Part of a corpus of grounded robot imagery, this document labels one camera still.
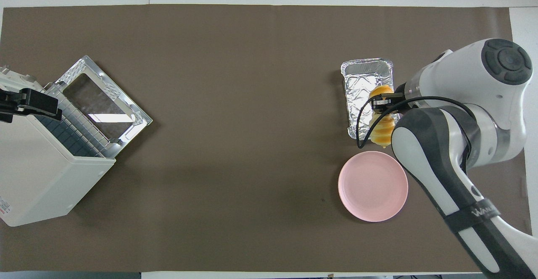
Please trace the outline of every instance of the brown table surface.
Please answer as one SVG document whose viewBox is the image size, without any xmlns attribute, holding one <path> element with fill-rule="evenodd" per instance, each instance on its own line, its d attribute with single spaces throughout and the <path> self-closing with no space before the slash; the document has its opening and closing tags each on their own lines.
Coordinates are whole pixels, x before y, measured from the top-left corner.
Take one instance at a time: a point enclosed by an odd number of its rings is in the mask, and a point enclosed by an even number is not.
<svg viewBox="0 0 538 279">
<path fill-rule="evenodd" d="M 511 39 L 508 9 L 7 8 L 0 64 L 45 85 L 89 55 L 154 123 L 69 215 L 0 221 L 0 271 L 478 271 L 411 176 L 388 221 L 343 207 L 338 173 L 360 150 L 340 64 L 388 58 L 398 85 L 490 37 Z M 469 175 L 529 232 L 524 164 Z"/>
</svg>

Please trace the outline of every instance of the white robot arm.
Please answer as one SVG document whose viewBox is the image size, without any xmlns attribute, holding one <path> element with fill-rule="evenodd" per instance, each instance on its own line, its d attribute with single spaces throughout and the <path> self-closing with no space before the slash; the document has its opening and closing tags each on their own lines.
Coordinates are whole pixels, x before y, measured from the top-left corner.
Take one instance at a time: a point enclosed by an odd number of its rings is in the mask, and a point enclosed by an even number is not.
<svg viewBox="0 0 538 279">
<path fill-rule="evenodd" d="M 519 45 L 485 39 L 446 51 L 396 90 L 406 99 L 447 97 L 467 107 L 410 103 L 392 133 L 392 149 L 492 279 L 538 278 L 538 239 L 504 222 L 466 170 L 509 160 L 522 150 L 522 97 L 531 77 L 530 59 Z"/>
</svg>

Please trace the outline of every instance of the black cable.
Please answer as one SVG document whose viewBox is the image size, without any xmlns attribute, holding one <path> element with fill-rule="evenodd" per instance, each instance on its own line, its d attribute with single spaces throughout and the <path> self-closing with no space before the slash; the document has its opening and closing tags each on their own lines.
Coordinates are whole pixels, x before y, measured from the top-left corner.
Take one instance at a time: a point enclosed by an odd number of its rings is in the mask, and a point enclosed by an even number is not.
<svg viewBox="0 0 538 279">
<path fill-rule="evenodd" d="M 405 99 L 403 101 L 400 101 L 398 103 L 395 103 L 392 107 L 386 109 L 374 122 L 373 124 L 371 125 L 371 127 L 368 129 L 368 132 L 366 134 L 366 136 L 364 137 L 364 140 L 361 142 L 361 140 L 359 139 L 359 122 L 361 120 L 361 115 L 362 115 L 362 112 L 363 112 L 363 109 L 364 107 L 370 103 L 371 101 L 373 101 L 374 99 L 378 98 L 378 95 L 370 98 L 364 105 L 363 107 L 361 108 L 361 110 L 359 111 L 359 115 L 357 117 L 357 127 L 356 127 L 356 130 L 355 130 L 355 134 L 356 134 L 356 137 L 357 137 L 357 147 L 359 147 L 359 149 L 362 149 L 365 144 L 366 144 L 366 141 L 368 140 L 370 134 L 372 133 L 373 131 L 373 128 L 375 128 L 375 126 L 383 119 L 383 117 L 385 117 L 386 115 L 396 111 L 401 105 L 404 105 L 406 103 L 411 103 L 413 101 L 419 101 L 419 100 L 440 100 L 440 101 L 446 101 L 448 103 L 453 103 L 454 105 L 457 105 L 458 107 L 460 107 L 461 109 L 463 109 L 465 112 L 467 112 L 467 114 L 469 114 L 469 116 L 471 116 L 471 118 L 473 118 L 473 120 L 476 120 L 475 118 L 475 115 L 473 114 L 473 112 L 471 111 L 471 109 L 469 109 L 469 107 L 467 107 L 466 105 L 460 103 L 459 101 L 456 101 L 454 99 L 450 99 L 450 98 L 447 98 L 447 97 L 440 97 L 440 96 L 423 96 L 423 97 L 413 97 L 413 98 L 410 98 L 410 99 Z"/>
</svg>

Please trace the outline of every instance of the warning label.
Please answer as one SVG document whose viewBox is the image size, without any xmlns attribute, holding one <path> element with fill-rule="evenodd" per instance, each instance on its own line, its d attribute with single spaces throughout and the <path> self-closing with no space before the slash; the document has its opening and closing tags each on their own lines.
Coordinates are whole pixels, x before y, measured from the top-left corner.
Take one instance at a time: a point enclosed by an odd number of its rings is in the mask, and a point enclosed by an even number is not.
<svg viewBox="0 0 538 279">
<path fill-rule="evenodd" d="M 8 214 L 11 210 L 11 206 L 7 201 L 5 201 L 2 196 L 0 196 L 0 213 Z"/>
</svg>

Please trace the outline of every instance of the round plate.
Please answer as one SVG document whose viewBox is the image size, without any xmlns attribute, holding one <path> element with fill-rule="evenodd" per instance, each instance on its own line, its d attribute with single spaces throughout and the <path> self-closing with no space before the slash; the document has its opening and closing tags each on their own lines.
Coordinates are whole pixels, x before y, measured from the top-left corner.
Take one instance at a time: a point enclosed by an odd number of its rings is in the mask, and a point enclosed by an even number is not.
<svg viewBox="0 0 538 279">
<path fill-rule="evenodd" d="M 407 199 L 407 176 L 391 156 L 367 151 L 344 164 L 338 177 L 338 193 L 355 217 L 384 221 L 396 215 Z"/>
</svg>

